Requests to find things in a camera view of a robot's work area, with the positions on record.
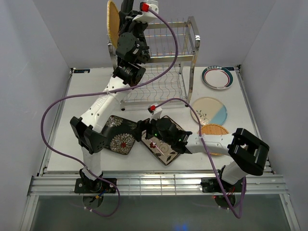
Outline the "square woven bamboo plate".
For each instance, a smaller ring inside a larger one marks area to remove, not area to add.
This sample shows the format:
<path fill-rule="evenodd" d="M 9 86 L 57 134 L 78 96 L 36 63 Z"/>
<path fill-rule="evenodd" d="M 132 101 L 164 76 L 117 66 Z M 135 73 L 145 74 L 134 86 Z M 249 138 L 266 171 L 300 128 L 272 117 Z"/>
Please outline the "square woven bamboo plate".
<path fill-rule="evenodd" d="M 119 24 L 120 24 L 120 17 L 117 6 L 112 0 L 109 0 L 107 2 L 107 32 L 111 44 L 115 48 L 117 48 L 117 41 L 119 38 L 118 34 Z"/>

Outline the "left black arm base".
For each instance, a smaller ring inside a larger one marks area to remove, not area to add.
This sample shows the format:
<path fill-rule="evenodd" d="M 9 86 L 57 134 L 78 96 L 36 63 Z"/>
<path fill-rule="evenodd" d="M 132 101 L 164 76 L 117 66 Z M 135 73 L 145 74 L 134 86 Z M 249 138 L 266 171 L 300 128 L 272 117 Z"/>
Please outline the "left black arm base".
<path fill-rule="evenodd" d="M 111 183 L 101 180 L 89 180 L 78 178 L 75 183 L 74 193 L 116 193 L 115 187 Z"/>

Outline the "beige floral square plate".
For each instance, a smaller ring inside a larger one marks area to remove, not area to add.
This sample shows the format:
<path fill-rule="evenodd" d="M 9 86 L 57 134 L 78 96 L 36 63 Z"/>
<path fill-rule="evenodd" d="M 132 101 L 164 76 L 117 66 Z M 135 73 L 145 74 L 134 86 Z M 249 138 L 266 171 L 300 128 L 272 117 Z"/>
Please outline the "beige floral square plate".
<path fill-rule="evenodd" d="M 142 133 L 141 142 L 165 166 L 174 161 L 180 154 L 187 153 L 187 139 L 191 132 L 186 132 L 173 119 L 164 116 L 156 120 L 153 137 L 146 131 Z"/>

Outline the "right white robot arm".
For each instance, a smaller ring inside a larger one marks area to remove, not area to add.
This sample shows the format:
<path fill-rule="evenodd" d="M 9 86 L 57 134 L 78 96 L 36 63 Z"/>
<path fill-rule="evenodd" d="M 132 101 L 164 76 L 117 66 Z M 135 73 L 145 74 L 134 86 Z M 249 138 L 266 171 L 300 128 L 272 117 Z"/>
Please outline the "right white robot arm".
<path fill-rule="evenodd" d="M 133 130 L 136 141 L 157 138 L 179 154 L 221 154 L 233 161 L 224 166 L 217 179 L 218 187 L 229 191 L 247 175 L 261 176 L 268 158 L 269 146 L 244 128 L 233 134 L 205 135 L 178 129 L 168 117 L 140 120 Z"/>

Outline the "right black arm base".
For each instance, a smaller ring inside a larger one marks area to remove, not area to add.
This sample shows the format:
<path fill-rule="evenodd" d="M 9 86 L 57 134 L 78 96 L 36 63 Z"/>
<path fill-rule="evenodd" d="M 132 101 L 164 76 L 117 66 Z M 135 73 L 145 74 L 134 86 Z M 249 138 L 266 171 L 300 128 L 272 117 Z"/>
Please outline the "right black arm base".
<path fill-rule="evenodd" d="M 229 184 L 223 180 L 220 181 L 226 193 L 241 192 L 243 183 L 246 182 L 245 179 L 241 179 L 235 184 Z M 202 186 L 202 192 L 204 193 L 222 193 L 222 189 L 218 183 L 217 178 L 201 178 L 200 184 Z"/>

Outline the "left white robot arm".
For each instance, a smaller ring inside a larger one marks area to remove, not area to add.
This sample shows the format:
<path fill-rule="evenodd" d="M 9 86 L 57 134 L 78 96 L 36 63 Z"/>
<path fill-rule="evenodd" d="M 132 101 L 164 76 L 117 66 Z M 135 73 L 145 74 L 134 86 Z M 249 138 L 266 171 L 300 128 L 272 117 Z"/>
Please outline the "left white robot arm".
<path fill-rule="evenodd" d="M 84 186 L 91 192 L 102 187 L 101 150 L 107 144 L 102 135 L 111 112 L 138 85 L 145 73 L 142 64 L 150 60 L 149 46 L 144 31 L 156 16 L 148 9 L 158 12 L 158 2 L 145 0 L 139 10 L 133 9 L 133 1 L 125 0 L 118 9 L 113 1 L 107 3 L 107 31 L 117 56 L 114 72 L 105 91 L 93 105 L 81 115 L 73 117 L 70 125 L 83 152 L 85 167 L 80 170 Z"/>

